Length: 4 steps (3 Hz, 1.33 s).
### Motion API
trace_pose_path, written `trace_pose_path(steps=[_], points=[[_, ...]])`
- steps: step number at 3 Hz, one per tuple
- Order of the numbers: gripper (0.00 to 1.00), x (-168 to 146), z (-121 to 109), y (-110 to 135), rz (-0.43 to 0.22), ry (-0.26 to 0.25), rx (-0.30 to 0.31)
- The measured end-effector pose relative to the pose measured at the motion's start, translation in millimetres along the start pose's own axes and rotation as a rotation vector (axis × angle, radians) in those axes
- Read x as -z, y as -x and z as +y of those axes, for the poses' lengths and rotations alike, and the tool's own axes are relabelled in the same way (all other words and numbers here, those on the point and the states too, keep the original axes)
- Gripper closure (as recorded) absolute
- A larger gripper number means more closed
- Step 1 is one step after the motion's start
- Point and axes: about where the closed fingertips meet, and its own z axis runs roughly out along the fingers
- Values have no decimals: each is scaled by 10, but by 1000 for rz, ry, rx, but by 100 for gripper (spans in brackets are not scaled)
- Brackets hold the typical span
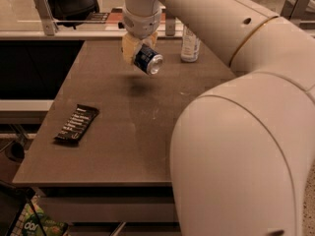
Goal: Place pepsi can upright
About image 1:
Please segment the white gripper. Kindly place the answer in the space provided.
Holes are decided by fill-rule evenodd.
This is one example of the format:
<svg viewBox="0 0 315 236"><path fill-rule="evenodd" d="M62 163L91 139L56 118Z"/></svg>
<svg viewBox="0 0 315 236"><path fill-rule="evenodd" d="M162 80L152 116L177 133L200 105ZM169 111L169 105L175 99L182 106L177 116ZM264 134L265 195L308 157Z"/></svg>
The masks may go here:
<svg viewBox="0 0 315 236"><path fill-rule="evenodd" d="M156 48L158 41L156 31L160 24L161 7L157 7L157 10L149 16L137 16L123 7L122 16L123 26L129 32L122 37L123 59L127 64L132 65L143 43L151 49Z"/></svg>

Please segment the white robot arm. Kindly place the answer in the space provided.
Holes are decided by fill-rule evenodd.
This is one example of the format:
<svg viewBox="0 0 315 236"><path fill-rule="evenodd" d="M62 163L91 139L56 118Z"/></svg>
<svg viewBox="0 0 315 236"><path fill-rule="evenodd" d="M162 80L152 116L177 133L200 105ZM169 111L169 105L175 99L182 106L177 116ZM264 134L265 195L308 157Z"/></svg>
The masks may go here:
<svg viewBox="0 0 315 236"><path fill-rule="evenodd" d="M167 9L234 72L174 127L170 176L182 236L302 236L315 156L314 40L250 0L125 0L146 38Z"/></svg>

